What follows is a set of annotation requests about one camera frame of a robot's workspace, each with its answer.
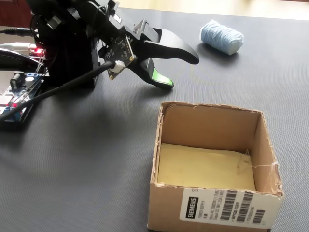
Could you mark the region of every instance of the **torn cardboard edge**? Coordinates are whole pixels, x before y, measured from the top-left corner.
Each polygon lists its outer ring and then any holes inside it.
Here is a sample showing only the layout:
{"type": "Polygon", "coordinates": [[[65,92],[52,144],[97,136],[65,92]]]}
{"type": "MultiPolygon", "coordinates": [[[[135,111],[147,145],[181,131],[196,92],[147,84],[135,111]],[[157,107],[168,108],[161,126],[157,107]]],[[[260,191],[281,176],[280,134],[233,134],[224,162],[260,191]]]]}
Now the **torn cardboard edge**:
{"type": "Polygon", "coordinates": [[[150,180],[150,184],[155,185],[156,187],[160,187],[160,188],[174,188],[174,189],[191,189],[191,188],[197,188],[197,189],[203,189],[203,188],[198,188],[198,187],[184,187],[184,186],[173,186],[173,185],[166,185],[164,183],[158,183],[157,182],[157,178],[158,178],[158,171],[159,171],[159,159],[160,159],[160,145],[161,145],[161,141],[162,141],[162,126],[163,126],[163,119],[164,119],[164,114],[167,111],[168,108],[172,108],[175,106],[187,106],[187,107],[192,107],[193,109],[199,108],[199,107],[211,107],[211,108],[220,108],[220,109],[229,109],[229,110],[236,110],[236,111],[246,111],[246,112],[252,112],[252,113],[258,113],[260,114],[260,116],[262,117],[262,122],[263,122],[263,126],[266,128],[266,133],[267,133],[267,141],[268,141],[268,145],[271,147],[271,153],[272,153],[272,159],[273,162],[271,164],[265,164],[262,166],[270,166],[272,168],[275,168],[275,172],[276,172],[276,187],[277,189],[273,192],[260,192],[260,191],[255,191],[252,193],[256,193],[256,194],[260,194],[260,195],[271,195],[274,197],[284,197],[284,192],[282,190],[282,181],[281,181],[281,176],[279,173],[279,165],[277,163],[277,159],[276,159],[276,155],[274,152],[274,148],[272,146],[271,140],[269,138],[269,133],[268,133],[268,127],[266,125],[266,120],[265,120],[265,116],[264,113],[259,111],[259,110],[250,110],[250,109],[246,109],[246,108],[240,108],[240,107],[236,107],[236,106],[230,106],[230,105],[224,105],[224,104],[220,104],[220,105],[215,105],[215,104],[191,104],[191,103],[187,103],[187,102],[180,102],[180,101],[166,101],[163,102],[161,107],[160,107],[160,111],[159,111],[159,117],[158,117],[158,126],[157,126],[157,131],[156,131],[156,141],[155,141],[155,147],[154,147],[154,155],[153,155],[153,166],[152,166],[152,172],[151,172],[151,180],[150,180]]]}

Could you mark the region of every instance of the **light blue yarn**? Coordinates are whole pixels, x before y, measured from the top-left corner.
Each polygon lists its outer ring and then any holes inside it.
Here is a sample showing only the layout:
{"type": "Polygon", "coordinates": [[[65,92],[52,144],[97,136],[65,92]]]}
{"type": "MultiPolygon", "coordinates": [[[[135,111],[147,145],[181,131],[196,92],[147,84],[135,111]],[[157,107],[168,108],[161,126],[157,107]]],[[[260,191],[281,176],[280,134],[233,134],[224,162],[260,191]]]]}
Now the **light blue yarn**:
{"type": "Polygon", "coordinates": [[[212,20],[202,27],[200,38],[210,46],[229,55],[237,52],[243,44],[243,34],[212,20]]]}

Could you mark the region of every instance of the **gray mat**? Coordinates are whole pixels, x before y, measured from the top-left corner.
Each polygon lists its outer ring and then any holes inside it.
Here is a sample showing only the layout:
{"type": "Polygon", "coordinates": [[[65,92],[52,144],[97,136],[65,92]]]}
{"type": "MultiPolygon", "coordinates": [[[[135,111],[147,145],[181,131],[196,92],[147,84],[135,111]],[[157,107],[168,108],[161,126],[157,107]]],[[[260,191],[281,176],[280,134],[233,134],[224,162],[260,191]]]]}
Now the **gray mat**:
{"type": "Polygon", "coordinates": [[[273,232],[309,227],[309,22],[124,9],[187,41],[200,64],[155,60],[167,94],[130,70],[90,94],[38,106],[23,133],[0,133],[1,232],[146,232],[160,103],[224,103],[265,112],[286,199],[273,232]],[[238,54],[201,45],[211,19],[245,35],[238,54]]]}

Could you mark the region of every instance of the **open cardboard box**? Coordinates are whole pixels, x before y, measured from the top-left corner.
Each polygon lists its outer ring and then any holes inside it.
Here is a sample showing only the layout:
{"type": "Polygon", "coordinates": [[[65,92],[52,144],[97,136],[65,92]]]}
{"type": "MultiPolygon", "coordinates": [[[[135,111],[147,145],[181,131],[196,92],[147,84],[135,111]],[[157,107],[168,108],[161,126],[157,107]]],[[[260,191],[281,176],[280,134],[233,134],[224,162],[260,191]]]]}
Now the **open cardboard box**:
{"type": "Polygon", "coordinates": [[[278,163],[262,112],[227,105],[162,103],[150,181],[149,229],[163,232],[267,232],[283,198],[278,163]],[[162,143],[243,154],[249,151],[255,167],[256,191],[159,183],[162,143]],[[220,220],[229,193],[235,195],[233,208],[229,220],[220,220]],[[247,208],[245,218],[239,221],[238,215],[244,205],[247,208]]]}

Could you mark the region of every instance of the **siemens logo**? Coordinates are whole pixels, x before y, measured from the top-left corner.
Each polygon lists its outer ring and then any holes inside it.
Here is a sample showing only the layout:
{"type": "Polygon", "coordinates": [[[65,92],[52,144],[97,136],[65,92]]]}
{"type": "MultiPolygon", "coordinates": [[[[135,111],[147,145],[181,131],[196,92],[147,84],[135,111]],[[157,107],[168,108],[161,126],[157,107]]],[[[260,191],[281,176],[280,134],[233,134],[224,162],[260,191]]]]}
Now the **siemens logo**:
{"type": "Polygon", "coordinates": [[[189,197],[188,208],[185,218],[195,219],[195,213],[197,212],[198,197],[189,197]]]}

